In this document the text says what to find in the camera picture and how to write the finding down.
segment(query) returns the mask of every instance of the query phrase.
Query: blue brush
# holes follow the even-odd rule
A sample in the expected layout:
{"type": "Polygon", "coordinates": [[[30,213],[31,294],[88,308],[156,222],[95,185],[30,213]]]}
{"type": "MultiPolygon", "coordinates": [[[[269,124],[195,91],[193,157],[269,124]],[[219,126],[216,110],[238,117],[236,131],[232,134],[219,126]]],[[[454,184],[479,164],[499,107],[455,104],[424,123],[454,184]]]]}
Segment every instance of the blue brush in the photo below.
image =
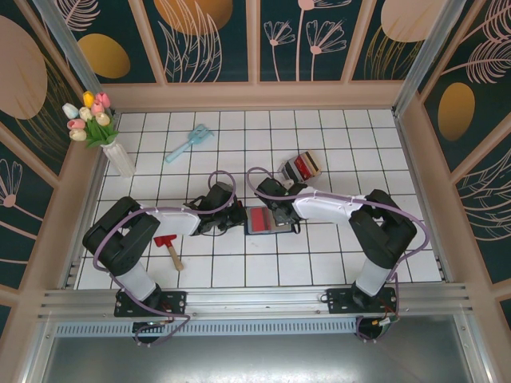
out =
{"type": "Polygon", "coordinates": [[[193,129],[188,134],[188,142],[186,144],[181,145],[178,149],[174,150],[168,156],[165,157],[165,161],[168,163],[173,162],[178,156],[183,154],[183,152],[191,147],[194,144],[200,144],[209,136],[214,136],[213,132],[206,128],[204,125],[197,125],[195,129],[193,129]]]}

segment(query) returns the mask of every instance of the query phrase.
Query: pink tulip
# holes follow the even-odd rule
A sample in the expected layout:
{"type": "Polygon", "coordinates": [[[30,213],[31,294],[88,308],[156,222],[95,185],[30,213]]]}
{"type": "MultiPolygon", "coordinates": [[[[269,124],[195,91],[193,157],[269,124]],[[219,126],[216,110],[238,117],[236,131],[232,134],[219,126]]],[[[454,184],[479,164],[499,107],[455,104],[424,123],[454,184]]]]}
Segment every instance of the pink tulip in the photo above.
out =
{"type": "Polygon", "coordinates": [[[67,123],[67,128],[71,129],[83,129],[85,127],[85,121],[81,118],[77,118],[75,120],[71,120],[67,123]]]}
{"type": "Polygon", "coordinates": [[[90,112],[93,114],[93,116],[96,116],[98,113],[103,113],[104,111],[105,107],[103,104],[98,100],[94,100],[93,106],[90,108],[90,112]]]}
{"type": "Polygon", "coordinates": [[[105,92],[99,92],[99,93],[96,95],[96,100],[98,100],[99,102],[101,102],[105,108],[109,108],[109,107],[110,107],[110,99],[109,99],[109,97],[106,95],[106,93],[105,93],[105,92]]]}

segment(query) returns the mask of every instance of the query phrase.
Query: gray floor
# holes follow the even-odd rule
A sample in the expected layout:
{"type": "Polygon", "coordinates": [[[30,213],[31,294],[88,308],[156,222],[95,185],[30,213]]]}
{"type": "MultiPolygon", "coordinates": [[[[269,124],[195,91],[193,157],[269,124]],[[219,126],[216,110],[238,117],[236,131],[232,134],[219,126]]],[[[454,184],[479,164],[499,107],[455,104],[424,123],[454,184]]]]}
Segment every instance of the gray floor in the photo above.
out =
{"type": "Polygon", "coordinates": [[[381,342],[353,334],[182,337],[154,349],[129,338],[55,342],[45,383],[467,382],[452,318],[404,318],[381,342]]]}

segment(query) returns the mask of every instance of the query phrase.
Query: yellow oval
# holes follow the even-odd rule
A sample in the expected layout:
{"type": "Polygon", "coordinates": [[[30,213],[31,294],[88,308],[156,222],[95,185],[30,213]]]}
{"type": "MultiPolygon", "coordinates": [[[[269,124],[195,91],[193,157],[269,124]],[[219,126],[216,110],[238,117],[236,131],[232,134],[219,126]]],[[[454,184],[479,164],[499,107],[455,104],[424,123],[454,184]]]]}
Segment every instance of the yellow oval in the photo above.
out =
{"type": "Polygon", "coordinates": [[[472,122],[476,100],[472,89],[461,82],[455,82],[442,94],[438,106],[438,128],[449,141],[459,139],[472,122]]]}
{"type": "Polygon", "coordinates": [[[173,29],[182,34],[206,34],[208,30],[200,28],[195,3],[202,10],[204,18],[206,14],[211,16],[218,30],[231,18],[232,0],[154,0],[158,13],[173,29]]]}
{"type": "Polygon", "coordinates": [[[95,74],[119,78],[128,74],[129,57],[124,48],[104,34],[87,34],[78,41],[95,74]]]}

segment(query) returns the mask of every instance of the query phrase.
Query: tulip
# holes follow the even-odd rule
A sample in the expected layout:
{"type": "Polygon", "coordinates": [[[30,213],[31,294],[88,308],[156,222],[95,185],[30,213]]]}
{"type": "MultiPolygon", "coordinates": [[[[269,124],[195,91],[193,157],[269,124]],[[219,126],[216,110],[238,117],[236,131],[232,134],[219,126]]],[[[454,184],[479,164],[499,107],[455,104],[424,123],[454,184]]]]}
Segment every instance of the tulip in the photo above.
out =
{"type": "Polygon", "coordinates": [[[86,108],[85,106],[80,108],[80,118],[83,121],[88,121],[93,119],[93,114],[90,112],[89,108],[86,108]]]}
{"type": "Polygon", "coordinates": [[[98,113],[103,113],[104,111],[105,108],[103,108],[103,104],[98,100],[94,100],[93,106],[90,109],[90,112],[93,114],[93,116],[96,116],[98,113]]]}
{"type": "Polygon", "coordinates": [[[67,103],[62,106],[62,110],[64,111],[67,118],[72,120],[73,118],[78,117],[78,109],[73,104],[67,103]]]}
{"type": "Polygon", "coordinates": [[[71,129],[69,131],[69,137],[73,141],[85,141],[87,133],[83,129],[71,129]]]}
{"type": "Polygon", "coordinates": [[[94,95],[89,90],[85,93],[83,93],[83,105],[85,105],[87,108],[90,108],[93,106],[94,102],[94,95]]]}
{"type": "Polygon", "coordinates": [[[105,92],[99,92],[97,95],[96,95],[96,100],[101,102],[103,104],[103,106],[105,108],[109,108],[110,107],[110,99],[109,97],[106,95],[105,92]]]}
{"type": "Polygon", "coordinates": [[[85,121],[77,118],[75,120],[71,120],[70,122],[67,123],[67,128],[69,130],[73,130],[73,129],[83,129],[85,127],[85,121]]]}
{"type": "Polygon", "coordinates": [[[96,122],[101,126],[106,126],[110,123],[110,117],[104,113],[98,113],[96,115],[96,122]]]}

